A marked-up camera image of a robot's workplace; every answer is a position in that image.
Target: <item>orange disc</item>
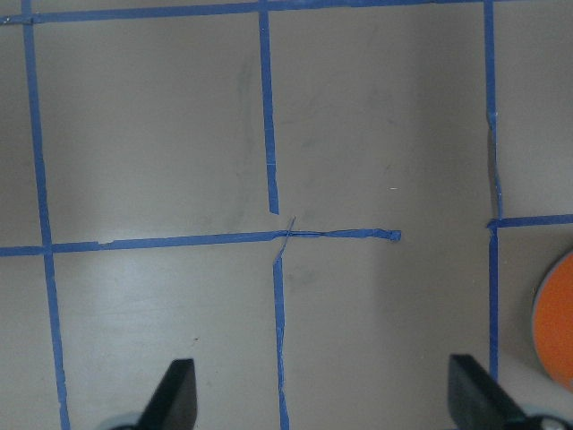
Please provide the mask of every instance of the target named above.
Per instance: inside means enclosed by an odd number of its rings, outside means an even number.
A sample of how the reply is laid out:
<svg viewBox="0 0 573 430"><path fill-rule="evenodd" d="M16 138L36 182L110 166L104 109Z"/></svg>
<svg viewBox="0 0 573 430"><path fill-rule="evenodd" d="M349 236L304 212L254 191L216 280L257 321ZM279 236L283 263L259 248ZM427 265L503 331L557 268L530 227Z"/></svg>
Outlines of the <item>orange disc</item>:
<svg viewBox="0 0 573 430"><path fill-rule="evenodd" d="M573 252L553 266L539 287L532 326L543 367L573 391Z"/></svg>

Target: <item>gray floor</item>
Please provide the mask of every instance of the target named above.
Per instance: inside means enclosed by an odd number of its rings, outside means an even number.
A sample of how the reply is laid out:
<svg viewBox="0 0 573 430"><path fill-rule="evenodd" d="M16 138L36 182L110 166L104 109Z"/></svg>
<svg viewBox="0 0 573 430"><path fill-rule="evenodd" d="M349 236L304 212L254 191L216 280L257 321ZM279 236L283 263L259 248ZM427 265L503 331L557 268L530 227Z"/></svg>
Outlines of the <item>gray floor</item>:
<svg viewBox="0 0 573 430"><path fill-rule="evenodd" d="M38 0L33 10L152 5L164 4ZM507 216L571 213L573 4L495 12ZM256 13L34 30L55 243L267 231L293 217L295 229L400 229L398 243L289 240L290 427L452 428L448 355L487 365L489 353L481 4L270 14L279 216L267 196ZM0 63L0 246L41 245L21 27L0 34L11 60ZM57 254L72 429L137 417L168 362L194 357L197 428L278 430L281 244ZM544 375L528 326L533 288L572 244L571 227L500 232L500 381L529 408L566 416L573 395ZM2 258L0 273L0 428L56 430L42 258Z"/></svg>

